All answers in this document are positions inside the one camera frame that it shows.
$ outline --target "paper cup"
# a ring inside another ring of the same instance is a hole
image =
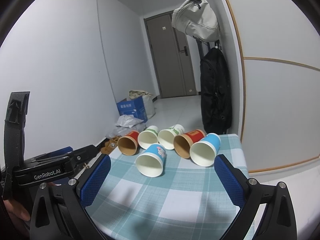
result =
[[[138,148],[138,136],[139,132],[132,131],[126,136],[121,137],[118,140],[118,147],[120,152],[122,152],[124,155],[134,155],[137,152]]]
[[[168,129],[161,130],[158,134],[159,143],[167,150],[173,150],[173,140],[177,135],[183,134],[184,128],[182,125],[176,124]]]
[[[173,146],[177,154],[184,159],[190,158],[190,147],[205,137],[201,130],[194,130],[181,135],[177,135],[173,140]]]
[[[154,143],[137,157],[137,169],[145,176],[158,177],[163,172],[164,158],[165,148],[160,143]]]
[[[138,136],[138,143],[143,149],[148,149],[153,143],[158,143],[159,128],[151,125]]]
[[[199,166],[209,167],[213,164],[221,144],[219,135],[209,133],[190,147],[190,157]]]

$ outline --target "blue paper cup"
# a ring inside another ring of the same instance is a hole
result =
[[[209,167],[220,149],[221,139],[215,133],[209,133],[190,147],[190,157],[199,166]]]
[[[158,177],[163,172],[164,158],[165,148],[160,143],[154,143],[137,157],[137,169],[145,176]]]

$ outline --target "door handle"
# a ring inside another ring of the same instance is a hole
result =
[[[184,48],[184,50],[180,50],[179,52],[184,52],[186,54],[186,56],[188,56],[187,46],[184,46],[183,48]]]

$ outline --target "red paper cup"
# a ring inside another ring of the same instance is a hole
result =
[[[121,137],[118,140],[118,147],[120,152],[128,156],[134,155],[137,152],[138,148],[138,136],[139,132],[132,131],[126,136]]]
[[[205,134],[201,130],[194,130],[181,135],[177,135],[174,138],[173,145],[177,154],[184,159],[190,158],[190,147],[205,137]]]

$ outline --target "red label on cup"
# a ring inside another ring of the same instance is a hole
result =
[[[130,136],[131,138],[133,138],[138,143],[139,132],[132,131],[132,132],[128,133],[126,136]]]
[[[204,138],[204,132],[202,132],[201,130],[187,132],[185,133],[185,135],[189,136],[193,143],[196,143]]]

